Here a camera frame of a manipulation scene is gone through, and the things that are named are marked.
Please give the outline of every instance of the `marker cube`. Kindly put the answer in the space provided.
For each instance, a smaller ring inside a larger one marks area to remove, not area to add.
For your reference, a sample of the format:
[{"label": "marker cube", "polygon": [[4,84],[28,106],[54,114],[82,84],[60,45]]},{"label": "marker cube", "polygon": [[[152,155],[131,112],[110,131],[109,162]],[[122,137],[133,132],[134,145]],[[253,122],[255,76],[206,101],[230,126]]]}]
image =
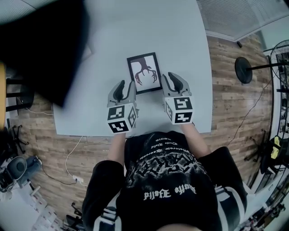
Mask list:
[{"label": "marker cube", "polygon": [[108,108],[107,124],[114,134],[130,132],[135,126],[136,118],[133,103]]},{"label": "marker cube", "polygon": [[194,97],[166,97],[165,111],[173,125],[190,124],[194,117]]}]

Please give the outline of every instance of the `wooden floor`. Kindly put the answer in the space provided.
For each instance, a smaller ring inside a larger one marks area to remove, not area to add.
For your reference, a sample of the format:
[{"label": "wooden floor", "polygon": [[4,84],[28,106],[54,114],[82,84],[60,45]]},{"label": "wooden floor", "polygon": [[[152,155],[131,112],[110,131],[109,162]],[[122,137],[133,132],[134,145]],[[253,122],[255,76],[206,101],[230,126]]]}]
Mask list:
[{"label": "wooden floor", "polygon": [[[268,62],[262,54],[257,36],[243,39],[241,43],[242,49],[235,43],[208,37],[213,76],[213,121],[211,133],[203,136],[212,150],[229,143],[260,97],[262,89],[271,80],[269,69],[261,69],[253,72],[250,84],[242,85],[238,81],[234,72],[237,57],[246,57],[252,66]],[[261,129],[269,131],[271,105],[272,85],[269,84],[228,146],[245,182],[258,167],[252,161],[243,161],[245,156],[256,151],[255,144],[249,138],[253,136],[260,141]],[[31,110],[53,114],[51,104],[37,95]],[[65,170],[65,160],[79,137],[57,135],[52,115],[34,114],[27,110],[20,110],[19,117],[13,119],[11,124],[23,125],[21,138],[29,141],[27,155],[39,156],[47,174],[67,183],[74,182]],[[106,159],[109,144],[108,138],[83,137],[68,159],[70,173],[82,177],[84,184],[88,184],[95,164]],[[32,182],[35,186],[41,186],[40,193],[60,218],[66,214],[73,215],[71,203],[75,202],[80,208],[85,197],[84,186],[63,185],[48,178],[43,171],[37,173]]]}]

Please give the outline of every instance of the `white printed graphic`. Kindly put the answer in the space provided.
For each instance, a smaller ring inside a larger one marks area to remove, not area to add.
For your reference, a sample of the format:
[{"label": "white printed graphic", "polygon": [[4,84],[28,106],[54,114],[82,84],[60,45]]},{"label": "white printed graphic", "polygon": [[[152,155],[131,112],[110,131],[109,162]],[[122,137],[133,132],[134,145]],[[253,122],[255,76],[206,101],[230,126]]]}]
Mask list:
[{"label": "white printed graphic", "polygon": [[160,191],[144,193],[144,200],[146,200],[147,198],[149,198],[150,200],[153,200],[155,197],[168,198],[168,197],[171,197],[171,195],[169,191],[165,189],[161,189]]},{"label": "white printed graphic", "polygon": [[177,99],[177,107],[178,108],[187,108],[186,102],[188,102],[187,99],[185,99],[185,101],[180,101],[179,99]]},{"label": "white printed graphic", "polygon": [[161,141],[161,140],[166,140],[166,139],[167,139],[167,140],[171,140],[171,139],[169,139],[169,138],[160,138],[160,139],[156,139],[155,142],[158,142],[158,141]]},{"label": "white printed graphic", "polygon": [[147,156],[149,156],[149,155],[151,155],[151,154],[160,153],[161,151],[162,151],[162,149],[157,149],[157,150],[155,150],[155,151],[153,151],[153,152],[150,152],[150,153],[144,155],[143,157],[140,158],[140,160],[143,159],[143,158],[145,158],[145,157],[147,157]]},{"label": "white printed graphic", "polygon": [[189,184],[184,184],[184,185],[180,185],[178,187],[175,188],[175,192],[179,193],[180,195],[182,195],[185,190],[190,189],[194,194],[196,194],[196,189],[195,187],[189,185]]},{"label": "white printed graphic", "polygon": [[117,108],[115,115],[111,115],[110,118],[119,117],[122,113],[122,107]]},{"label": "white printed graphic", "polygon": [[122,128],[116,127],[114,124],[112,124],[112,127],[113,127],[113,128],[116,128],[117,131],[119,131],[119,132],[123,131]]},{"label": "white printed graphic", "polygon": [[153,149],[153,148],[155,148],[155,147],[159,147],[159,146],[162,146],[163,144],[162,143],[158,143],[158,144],[156,144],[156,145],[153,145],[150,149]]},{"label": "white printed graphic", "polygon": [[180,150],[180,151],[184,151],[184,152],[190,153],[188,150],[185,150],[183,148],[175,148],[175,147],[165,148],[165,150]]},{"label": "white printed graphic", "polygon": [[177,145],[177,143],[175,143],[175,142],[165,142],[165,144]]},{"label": "white printed graphic", "polygon": [[189,117],[185,117],[184,114],[177,115],[177,120],[181,120],[183,122],[187,121]]}]

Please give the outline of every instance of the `electrical cable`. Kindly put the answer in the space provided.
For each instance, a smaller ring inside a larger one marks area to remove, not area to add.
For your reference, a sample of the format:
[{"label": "electrical cable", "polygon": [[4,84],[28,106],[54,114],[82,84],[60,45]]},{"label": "electrical cable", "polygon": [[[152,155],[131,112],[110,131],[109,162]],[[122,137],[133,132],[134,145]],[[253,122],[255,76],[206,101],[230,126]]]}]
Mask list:
[{"label": "electrical cable", "polygon": [[[276,76],[285,86],[287,86],[287,84],[284,83],[284,82],[278,77],[278,75],[276,74],[276,72],[274,71],[274,69],[273,69],[272,67],[271,67],[270,69],[274,72],[275,76]],[[238,127],[238,129],[237,129],[237,131],[236,131],[236,133],[235,133],[235,135],[234,135],[234,138],[226,145],[226,147],[229,146],[229,144],[236,138],[237,132],[239,131],[239,128],[242,126],[243,122],[245,121],[245,118],[246,118],[247,115],[250,113],[250,111],[257,105],[258,101],[261,99],[261,96],[262,96],[262,93],[263,93],[264,89],[271,83],[272,79],[271,79],[271,80],[269,81],[269,83],[262,89],[262,92],[261,92],[261,95],[260,95],[259,99],[258,99],[257,102],[255,103],[255,105],[254,105],[254,106],[248,111],[248,113],[245,115],[242,123],[240,124],[240,126]]]},{"label": "electrical cable", "polygon": [[26,108],[28,111],[30,111],[30,112],[32,112],[32,113],[35,113],[35,114],[45,114],[45,115],[49,115],[49,116],[52,116],[53,114],[48,114],[48,113],[45,113],[45,112],[34,112],[34,111],[31,111],[31,110],[29,110],[28,108]]},{"label": "electrical cable", "polygon": [[26,3],[27,5],[31,6],[33,9],[36,9],[34,6],[30,5],[28,2],[26,2],[24,0],[20,0],[20,1],[22,1],[22,2]]},{"label": "electrical cable", "polygon": [[267,83],[267,85],[262,89],[262,92],[261,92],[261,95],[260,95],[259,99],[258,99],[257,102],[255,103],[255,105],[254,105],[254,106],[248,111],[248,113],[245,115],[242,123],[240,124],[240,126],[238,127],[238,129],[237,129],[237,131],[236,131],[236,133],[235,133],[235,135],[234,135],[234,138],[227,144],[227,146],[229,146],[229,144],[235,139],[235,137],[236,137],[236,135],[237,135],[237,132],[239,131],[239,128],[242,126],[243,122],[245,121],[246,116],[247,116],[247,115],[250,113],[250,111],[257,105],[258,101],[261,99],[261,96],[262,96],[262,93],[263,93],[264,89],[271,83],[271,81],[272,81],[272,80],[270,80],[270,81]]},{"label": "electrical cable", "polygon": [[[76,146],[74,147],[74,149],[76,149],[77,145],[80,143],[80,141],[81,141],[82,138],[83,138],[83,136],[80,137],[79,142],[76,144]],[[67,172],[68,172],[68,169],[67,169],[66,163],[67,163],[68,157],[69,157],[70,154],[74,151],[74,149],[68,154],[68,156],[67,156],[67,158],[66,158],[66,161],[65,161],[65,168],[66,168],[66,171],[67,171]]]},{"label": "electrical cable", "polygon": [[43,172],[45,173],[45,175],[47,175],[49,178],[51,178],[51,179],[53,179],[53,180],[56,180],[56,181],[58,181],[58,182],[60,182],[60,183],[62,183],[62,184],[64,184],[64,185],[75,185],[76,183],[77,183],[77,180],[75,180],[75,183],[64,183],[64,182],[62,182],[61,180],[57,180],[57,179],[55,179],[55,178],[53,178],[52,176],[49,176],[46,172],[45,172],[45,170],[44,170],[44,167],[43,167],[43,164],[42,164],[42,169],[43,169]]},{"label": "electrical cable", "polygon": [[80,182],[80,184],[81,184],[82,186],[88,187],[88,185],[83,185],[81,182]]}]

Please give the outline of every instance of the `person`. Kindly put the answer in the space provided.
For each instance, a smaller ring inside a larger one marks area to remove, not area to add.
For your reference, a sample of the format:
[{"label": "person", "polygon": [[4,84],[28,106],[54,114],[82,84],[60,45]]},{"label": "person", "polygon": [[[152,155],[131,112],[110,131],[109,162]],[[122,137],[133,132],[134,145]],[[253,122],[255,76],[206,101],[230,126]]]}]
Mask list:
[{"label": "person", "polygon": [[236,190],[246,209],[246,192],[228,148],[211,152],[193,124],[180,127],[183,134],[113,137],[107,160],[94,167],[87,188],[86,230],[103,230],[94,228],[95,220],[119,191],[116,211],[123,231],[222,230],[215,191],[220,186]]}]

